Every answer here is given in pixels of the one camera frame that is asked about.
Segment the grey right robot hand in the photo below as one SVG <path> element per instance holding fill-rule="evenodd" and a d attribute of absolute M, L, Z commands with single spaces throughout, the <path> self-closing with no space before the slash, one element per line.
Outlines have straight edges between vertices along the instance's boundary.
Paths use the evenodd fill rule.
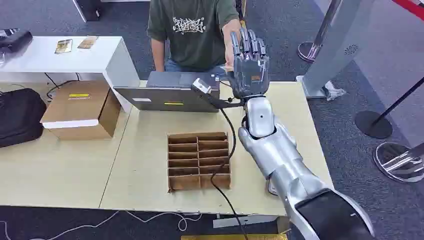
<path fill-rule="evenodd" d="M 228 81 L 235 98 L 244 99 L 264 95 L 270 86 L 270 57 L 264 40 L 256 37 L 251 29 L 239 29 L 240 40 L 230 33 L 233 49 L 233 70 Z"/>

